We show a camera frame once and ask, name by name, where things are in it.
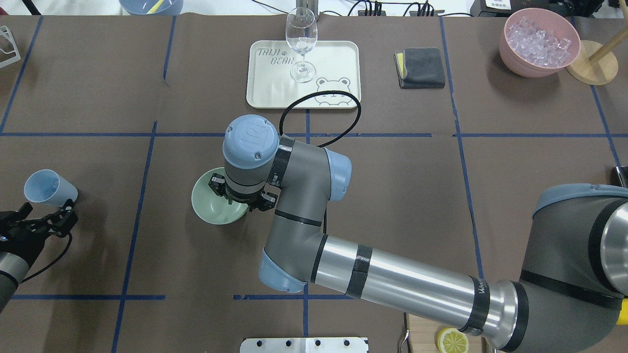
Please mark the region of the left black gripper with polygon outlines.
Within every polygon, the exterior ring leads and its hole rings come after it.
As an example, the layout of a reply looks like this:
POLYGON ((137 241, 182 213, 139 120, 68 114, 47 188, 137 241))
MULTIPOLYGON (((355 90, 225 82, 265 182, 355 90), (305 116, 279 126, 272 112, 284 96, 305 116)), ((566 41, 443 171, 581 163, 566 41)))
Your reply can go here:
POLYGON ((74 210, 75 205, 72 199, 67 199, 55 213, 30 220, 27 230, 24 225, 28 223, 27 217, 33 211, 29 202, 23 203, 18 211, 2 211, 0 251, 17 255, 31 268, 34 264, 34 239, 31 235, 37 238, 49 238, 52 235, 63 238, 70 235, 79 220, 74 210))

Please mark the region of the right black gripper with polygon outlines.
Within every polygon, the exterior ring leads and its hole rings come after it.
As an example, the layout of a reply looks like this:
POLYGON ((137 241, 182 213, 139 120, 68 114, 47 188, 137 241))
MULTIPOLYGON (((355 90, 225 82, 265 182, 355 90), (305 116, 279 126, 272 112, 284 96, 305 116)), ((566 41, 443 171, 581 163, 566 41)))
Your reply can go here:
POLYGON ((248 205, 250 212, 254 209, 263 212, 271 210, 278 201, 278 195, 265 192, 264 181, 250 186, 242 185, 233 181, 226 172, 211 172, 209 187, 218 197, 225 198, 228 204, 237 202, 248 205))

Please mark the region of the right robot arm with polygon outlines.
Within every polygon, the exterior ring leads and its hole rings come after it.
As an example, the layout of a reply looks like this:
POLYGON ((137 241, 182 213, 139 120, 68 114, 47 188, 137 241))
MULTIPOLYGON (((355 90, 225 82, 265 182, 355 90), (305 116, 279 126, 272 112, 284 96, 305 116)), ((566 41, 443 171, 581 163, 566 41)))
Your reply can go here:
POLYGON ((222 201, 274 209, 259 277, 340 292, 482 336, 503 352, 574 353, 615 326, 627 296, 627 190, 569 183, 531 163, 583 142, 473 138, 471 179, 449 176, 464 139, 350 138, 342 153, 244 115, 222 134, 222 201))

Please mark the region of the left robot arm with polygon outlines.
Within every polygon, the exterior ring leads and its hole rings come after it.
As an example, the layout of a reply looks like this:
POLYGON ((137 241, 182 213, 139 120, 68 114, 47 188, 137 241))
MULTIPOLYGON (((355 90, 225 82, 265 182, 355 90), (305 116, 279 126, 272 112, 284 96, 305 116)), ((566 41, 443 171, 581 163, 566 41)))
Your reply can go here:
POLYGON ((0 213, 0 303, 3 309, 41 254, 49 237, 71 237, 78 217, 75 203, 67 199, 61 209, 38 219, 27 218, 33 206, 26 202, 18 211, 0 213))

